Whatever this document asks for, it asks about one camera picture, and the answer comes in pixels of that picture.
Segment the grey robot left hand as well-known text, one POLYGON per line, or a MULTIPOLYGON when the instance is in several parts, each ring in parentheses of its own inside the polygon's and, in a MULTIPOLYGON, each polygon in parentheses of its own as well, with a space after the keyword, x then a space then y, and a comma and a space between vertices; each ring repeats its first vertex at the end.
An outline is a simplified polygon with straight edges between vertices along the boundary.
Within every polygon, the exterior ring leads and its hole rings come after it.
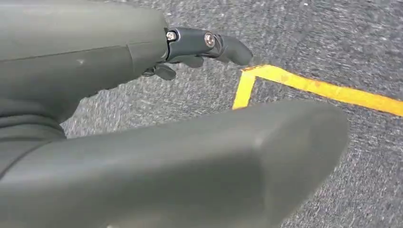
POLYGON ((67 139, 81 99, 169 64, 247 65, 236 38, 154 9, 87 0, 0 3, 3 228, 277 228, 335 169, 348 119, 280 101, 67 139))

